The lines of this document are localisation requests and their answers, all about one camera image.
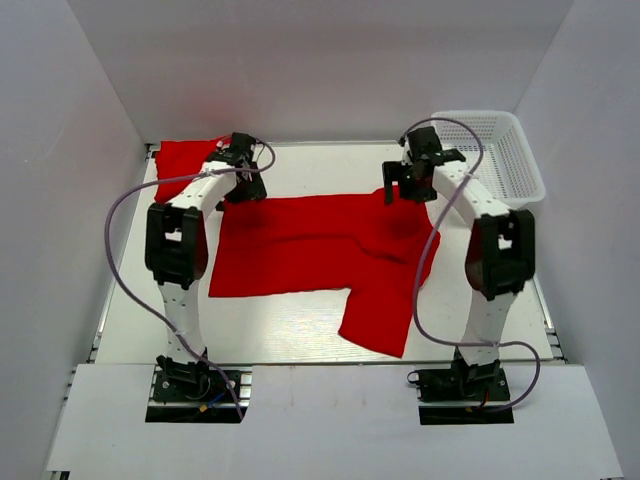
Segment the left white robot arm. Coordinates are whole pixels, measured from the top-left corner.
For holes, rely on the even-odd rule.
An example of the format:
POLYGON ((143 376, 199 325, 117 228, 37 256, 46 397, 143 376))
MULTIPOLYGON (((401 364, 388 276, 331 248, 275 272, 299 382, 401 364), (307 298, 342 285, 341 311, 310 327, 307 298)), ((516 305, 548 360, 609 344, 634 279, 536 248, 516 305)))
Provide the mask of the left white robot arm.
POLYGON ((199 281, 208 264, 205 221, 225 203, 267 197, 261 168, 254 159, 264 143, 234 132, 215 147, 183 190, 153 203, 147 211, 145 265, 162 296, 167 327, 166 357, 181 363, 207 355, 198 310, 199 281))

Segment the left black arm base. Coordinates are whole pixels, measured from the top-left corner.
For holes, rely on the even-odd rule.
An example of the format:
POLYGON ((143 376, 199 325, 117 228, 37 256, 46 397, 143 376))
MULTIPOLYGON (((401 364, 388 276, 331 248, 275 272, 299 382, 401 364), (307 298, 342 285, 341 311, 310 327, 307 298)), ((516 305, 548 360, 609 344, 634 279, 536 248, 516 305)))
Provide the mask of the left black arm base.
POLYGON ((250 401, 251 372, 219 373, 203 362, 177 362, 166 356, 156 366, 146 408, 147 423, 239 424, 250 401))

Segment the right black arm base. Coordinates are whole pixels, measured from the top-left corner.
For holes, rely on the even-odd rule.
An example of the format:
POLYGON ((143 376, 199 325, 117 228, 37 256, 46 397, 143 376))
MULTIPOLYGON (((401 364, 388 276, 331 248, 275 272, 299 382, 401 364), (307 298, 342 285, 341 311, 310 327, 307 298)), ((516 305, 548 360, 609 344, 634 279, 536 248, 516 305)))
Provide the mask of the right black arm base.
POLYGON ((453 368, 418 369, 407 374, 417 390, 421 426, 481 426, 514 423, 513 409, 503 368, 492 379, 464 383, 453 368))

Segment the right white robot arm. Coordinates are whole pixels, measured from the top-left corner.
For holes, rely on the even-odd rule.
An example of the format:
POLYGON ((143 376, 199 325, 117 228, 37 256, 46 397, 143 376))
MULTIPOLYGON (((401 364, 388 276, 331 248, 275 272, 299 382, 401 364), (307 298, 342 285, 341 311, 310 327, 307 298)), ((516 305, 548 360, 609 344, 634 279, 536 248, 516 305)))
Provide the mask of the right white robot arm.
POLYGON ((475 175, 479 166, 444 148, 433 126, 414 125, 398 143, 402 160, 382 166, 385 202, 444 197, 442 212, 455 210, 470 230, 464 273, 472 300, 463 337, 453 345, 451 384, 472 399, 498 376, 507 314, 535 272, 534 216, 494 198, 475 175))

